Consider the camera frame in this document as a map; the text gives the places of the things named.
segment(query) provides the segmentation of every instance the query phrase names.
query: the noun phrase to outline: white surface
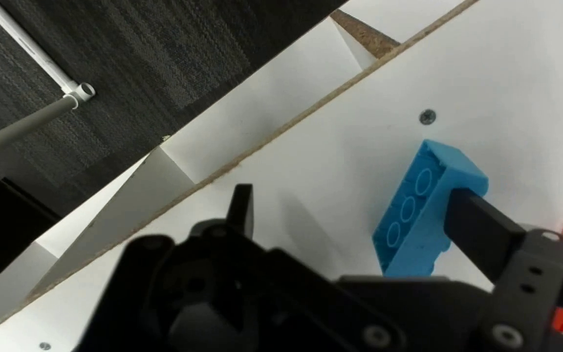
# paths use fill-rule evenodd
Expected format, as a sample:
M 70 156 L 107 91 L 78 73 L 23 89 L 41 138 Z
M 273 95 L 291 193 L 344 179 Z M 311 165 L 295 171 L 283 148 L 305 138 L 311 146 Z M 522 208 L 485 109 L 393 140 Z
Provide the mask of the white surface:
M 164 142 L 201 181 L 361 69 L 332 19 L 320 21 Z
M 19 306 L 19 300 L 27 296 L 55 259 L 53 253 L 33 242 L 0 273 L 0 318 Z
M 131 177 L 131 173 L 146 159 L 146 154 L 129 165 L 123 173 L 111 179 L 96 195 L 86 199 L 55 226 L 45 230 L 35 242 L 49 249 L 55 257 L 60 257 L 62 251 L 82 234 L 82 230 L 96 218 L 96 214 L 113 199 L 121 185 Z
M 154 218 L 158 210 L 170 206 L 174 199 L 184 195 L 191 185 L 191 179 L 162 148 L 150 150 L 66 251 L 58 251 L 58 261 L 43 277 L 37 290 L 53 287 L 92 261 L 98 251 L 107 251 L 123 242 L 148 218 Z
M 344 11 L 403 42 L 461 0 L 350 0 Z
M 426 107 L 438 111 L 432 126 L 418 122 Z M 326 275 L 375 273 L 371 230 L 426 136 L 461 146 L 506 214 L 559 228 L 563 1 L 479 1 L 143 232 L 184 238 L 195 220 L 225 212 L 236 181 L 254 181 L 258 242 L 281 244 Z M 70 349 L 117 253 L 6 320 L 0 349 L 39 339 Z M 447 255 L 436 273 L 479 283 L 457 251 Z

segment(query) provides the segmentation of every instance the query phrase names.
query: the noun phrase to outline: metal rod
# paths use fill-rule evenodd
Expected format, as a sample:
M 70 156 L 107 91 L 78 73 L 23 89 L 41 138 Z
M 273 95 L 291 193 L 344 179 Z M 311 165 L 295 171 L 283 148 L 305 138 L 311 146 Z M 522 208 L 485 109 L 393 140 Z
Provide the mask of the metal rod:
M 70 111 L 78 105 L 76 97 L 64 95 L 62 99 L 57 99 L 43 109 L 25 114 L 23 118 L 0 128 L 0 148 L 10 144 L 12 140 L 23 136 L 25 132 L 31 132 L 39 128 L 41 124 L 49 122 L 51 118 L 62 114 L 64 111 Z
M 0 24 L 60 85 L 64 93 L 70 93 L 78 87 L 78 83 L 51 60 L 51 56 L 8 15 L 2 5 Z

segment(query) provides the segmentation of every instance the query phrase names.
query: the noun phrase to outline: gray carpet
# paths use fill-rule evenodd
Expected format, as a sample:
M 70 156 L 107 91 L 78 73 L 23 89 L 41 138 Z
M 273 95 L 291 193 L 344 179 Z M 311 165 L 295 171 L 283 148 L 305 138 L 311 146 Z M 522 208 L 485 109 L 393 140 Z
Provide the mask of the gray carpet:
M 58 214 L 244 79 L 342 0 L 2 0 L 98 95 L 0 152 Z M 0 28 L 0 126 L 60 95 Z

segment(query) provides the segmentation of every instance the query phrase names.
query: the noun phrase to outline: blue block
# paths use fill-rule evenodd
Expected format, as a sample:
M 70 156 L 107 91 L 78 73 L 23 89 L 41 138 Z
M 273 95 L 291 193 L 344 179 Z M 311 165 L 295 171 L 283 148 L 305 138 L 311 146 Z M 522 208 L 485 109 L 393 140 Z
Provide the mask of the blue block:
M 424 140 L 373 234 L 387 277 L 432 273 L 449 245 L 444 218 L 455 187 L 485 195 L 489 179 L 459 148 Z

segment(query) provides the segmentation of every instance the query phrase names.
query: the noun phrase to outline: small hole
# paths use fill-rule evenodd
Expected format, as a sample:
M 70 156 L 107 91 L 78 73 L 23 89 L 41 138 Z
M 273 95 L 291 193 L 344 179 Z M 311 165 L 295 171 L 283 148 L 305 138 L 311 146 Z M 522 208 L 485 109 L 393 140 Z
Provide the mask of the small hole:
M 508 332 L 508 330 L 500 330 L 500 335 L 502 335 L 504 339 L 510 339 L 510 341 L 516 339 L 514 333 Z
M 393 337 L 383 326 L 371 324 L 363 328 L 363 339 L 373 349 L 385 349 Z
M 530 292 L 530 294 L 535 292 L 533 285 L 520 285 L 520 288 L 522 288 L 524 292 Z
M 434 109 L 424 109 L 420 112 L 420 122 L 422 124 L 432 124 L 436 120 L 438 112 Z
M 191 277 L 187 279 L 187 290 L 203 290 L 205 288 L 205 279 L 201 277 Z
M 90 83 L 82 83 L 82 91 L 94 95 L 94 87 Z

